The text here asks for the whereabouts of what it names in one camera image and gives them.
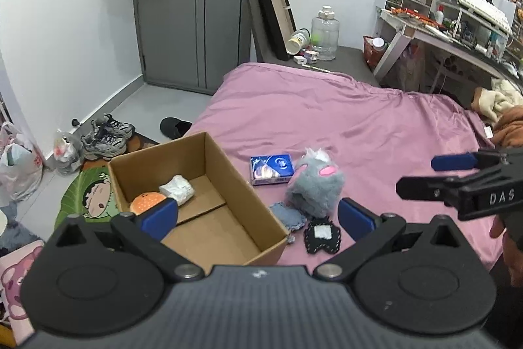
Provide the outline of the person's right hand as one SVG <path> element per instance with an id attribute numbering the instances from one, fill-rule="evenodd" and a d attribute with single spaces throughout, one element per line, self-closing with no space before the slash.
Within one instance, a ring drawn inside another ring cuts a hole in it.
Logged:
<path id="1" fill-rule="evenodd" d="M 505 229 L 504 222 L 499 215 L 494 218 L 489 235 L 494 239 L 499 237 L 503 238 L 503 262 L 509 270 L 511 286 L 521 287 L 523 280 L 523 254 L 522 251 L 518 249 L 517 244 L 509 236 L 508 231 Z"/>

